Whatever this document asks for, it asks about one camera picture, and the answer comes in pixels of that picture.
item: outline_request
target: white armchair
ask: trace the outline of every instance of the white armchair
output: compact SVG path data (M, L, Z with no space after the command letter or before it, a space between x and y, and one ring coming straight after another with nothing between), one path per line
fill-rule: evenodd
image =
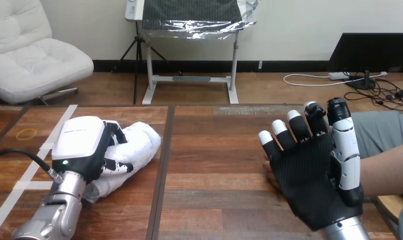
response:
M77 91L47 94L93 73L89 56L52 38L40 0L0 0L0 99L18 104Z

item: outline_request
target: white wall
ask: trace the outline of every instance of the white wall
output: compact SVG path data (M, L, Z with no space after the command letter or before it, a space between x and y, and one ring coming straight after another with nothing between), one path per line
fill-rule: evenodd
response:
M134 40L126 1L41 0L53 37L94 60L117 60ZM261 0L238 59L328 60L343 32L403 32L403 0ZM152 46L168 60L231 60L232 41L155 38Z

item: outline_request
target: computer monitor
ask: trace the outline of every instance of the computer monitor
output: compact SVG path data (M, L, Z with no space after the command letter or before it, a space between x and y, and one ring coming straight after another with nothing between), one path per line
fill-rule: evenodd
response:
M346 84L357 89L373 89L370 72L397 72L403 65L403 33L343 33L329 59L330 72L362 72L364 80Z

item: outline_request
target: white towel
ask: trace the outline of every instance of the white towel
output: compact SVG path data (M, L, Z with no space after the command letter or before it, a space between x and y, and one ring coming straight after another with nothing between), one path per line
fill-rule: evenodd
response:
M122 131L125 134L127 143L117 144L116 136L114 136L116 145L109 146L104 157L121 163L131 163L133 170L132 172L115 176L101 175L99 179L88 184L83 198L91 203L96 202L100 197L106 197L119 188L125 180L146 166L161 145L159 134L143 122L136 122Z

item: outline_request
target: black glove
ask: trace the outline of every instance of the black glove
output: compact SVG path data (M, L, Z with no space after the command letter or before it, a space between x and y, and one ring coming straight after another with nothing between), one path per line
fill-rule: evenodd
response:
M325 111L322 108L321 111L323 114L314 116L316 119L308 119L311 129L312 123L324 121L322 116ZM307 129L306 123L301 126L300 122L297 129L292 129L296 137L304 136L303 139L297 139L297 143L288 130L278 133L277 139L284 151L281 151L274 140L264 144L263 148L270 158L272 171L292 212L312 231L317 231L361 215L363 192L359 185L356 190L360 193L361 200L356 202L342 197L338 186L333 183L330 171L330 153L333 150L331 134L323 129L318 132L320 135L311 137Z

